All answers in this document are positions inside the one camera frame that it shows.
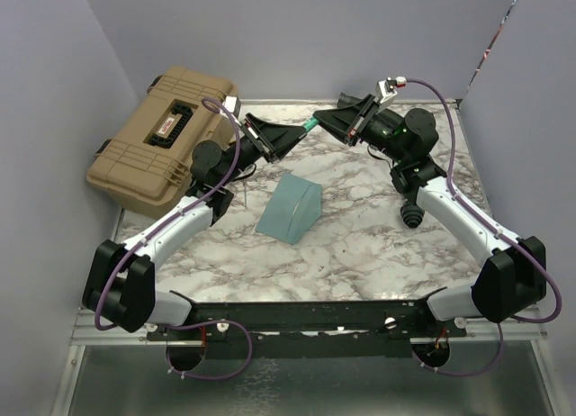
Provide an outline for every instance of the black cable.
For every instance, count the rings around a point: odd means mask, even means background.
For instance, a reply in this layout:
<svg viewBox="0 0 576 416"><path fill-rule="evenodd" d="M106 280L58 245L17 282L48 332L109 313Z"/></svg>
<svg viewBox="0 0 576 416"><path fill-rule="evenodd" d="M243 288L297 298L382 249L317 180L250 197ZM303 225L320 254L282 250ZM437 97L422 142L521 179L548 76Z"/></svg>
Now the black cable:
<svg viewBox="0 0 576 416"><path fill-rule="evenodd" d="M238 176L235 179L232 179L232 182L238 182L239 180L244 180L244 179L248 179L249 177L252 177L254 175L254 173L256 173L257 165L252 164L252 166L254 166L254 167L250 173L247 173L247 174L242 175L242 176Z"/></svg>
<svg viewBox="0 0 576 416"><path fill-rule="evenodd" d="M378 159L379 161L385 161L386 164L388 164L388 167L390 168L390 170L392 170L393 164L391 165L391 164L390 164L390 161L389 161L388 159L386 159L386 158L381 158L381 157L377 157L376 155L373 155L372 152L370 151L370 145L368 145L368 147L366 148L366 150L368 151L368 155L370 155L372 158Z"/></svg>

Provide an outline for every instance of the light gray wall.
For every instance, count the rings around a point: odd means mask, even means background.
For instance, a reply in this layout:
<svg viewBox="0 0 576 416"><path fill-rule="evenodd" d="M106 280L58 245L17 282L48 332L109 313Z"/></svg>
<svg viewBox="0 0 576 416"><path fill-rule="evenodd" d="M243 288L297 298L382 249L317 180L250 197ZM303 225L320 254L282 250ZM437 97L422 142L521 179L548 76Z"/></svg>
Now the light gray wall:
<svg viewBox="0 0 576 416"><path fill-rule="evenodd" d="M0 0L0 413L48 414L116 208L85 173L137 103L86 0Z"/></svg>
<svg viewBox="0 0 576 416"><path fill-rule="evenodd" d="M463 100L462 119L497 219L546 244L563 293L547 326L576 409L576 0L519 0ZM553 309L548 297L543 311Z"/></svg>
<svg viewBox="0 0 576 416"><path fill-rule="evenodd" d="M511 2L88 0L139 95L179 64L232 79L243 97L301 99L365 95L390 75L463 97Z"/></svg>

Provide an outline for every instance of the metal floor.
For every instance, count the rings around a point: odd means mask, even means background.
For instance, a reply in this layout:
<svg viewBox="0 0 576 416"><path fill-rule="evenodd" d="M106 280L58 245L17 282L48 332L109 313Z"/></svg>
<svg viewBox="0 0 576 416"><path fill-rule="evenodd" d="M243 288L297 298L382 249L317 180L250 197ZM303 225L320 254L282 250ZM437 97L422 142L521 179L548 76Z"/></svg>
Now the metal floor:
<svg viewBox="0 0 576 416"><path fill-rule="evenodd" d="M486 364L495 342L456 342L447 368ZM235 369L212 361L204 374ZM552 415L530 341L506 343L486 375L451 378L413 359L256 359L226 382L169 375L161 346L87 348L70 414L102 415Z"/></svg>

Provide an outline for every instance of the tan plastic case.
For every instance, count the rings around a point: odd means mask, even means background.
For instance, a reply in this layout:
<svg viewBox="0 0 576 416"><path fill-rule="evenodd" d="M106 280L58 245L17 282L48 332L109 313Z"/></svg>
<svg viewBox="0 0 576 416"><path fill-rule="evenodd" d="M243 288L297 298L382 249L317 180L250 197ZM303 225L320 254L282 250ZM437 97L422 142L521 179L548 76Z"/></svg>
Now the tan plastic case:
<svg viewBox="0 0 576 416"><path fill-rule="evenodd" d="M223 102L238 90L224 78L180 67L171 67L148 90L120 132L96 152L86 179L125 209L159 218L191 184L194 146L213 140L225 149L234 133L225 117L203 107L202 98Z"/></svg>

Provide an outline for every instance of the white marble tabletop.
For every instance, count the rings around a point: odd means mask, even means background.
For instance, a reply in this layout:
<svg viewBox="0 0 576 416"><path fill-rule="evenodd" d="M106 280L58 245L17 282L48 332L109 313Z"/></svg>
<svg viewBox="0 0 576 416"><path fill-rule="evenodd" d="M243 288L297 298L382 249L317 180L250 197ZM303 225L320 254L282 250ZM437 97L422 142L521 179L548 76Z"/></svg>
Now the white marble tabletop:
<svg viewBox="0 0 576 416"><path fill-rule="evenodd" d="M405 113L414 105L394 105ZM420 105L436 116L440 140L432 151L447 167L450 136L439 104ZM331 105L245 105L243 113L271 122L301 124ZM458 118L453 109L456 124ZM454 180L477 204L483 195L460 126ZM401 221L402 197L388 164L366 147L348 148L315 128L274 165L258 162L247 180L229 185L236 196L226 215L179 249L157 272L157 289L199 302L342 301L412 298L441 286L471 283L472 256L434 217L415 230ZM295 245L255 232L280 177L292 173L322 185L322 216ZM125 213L118 240L152 220Z"/></svg>

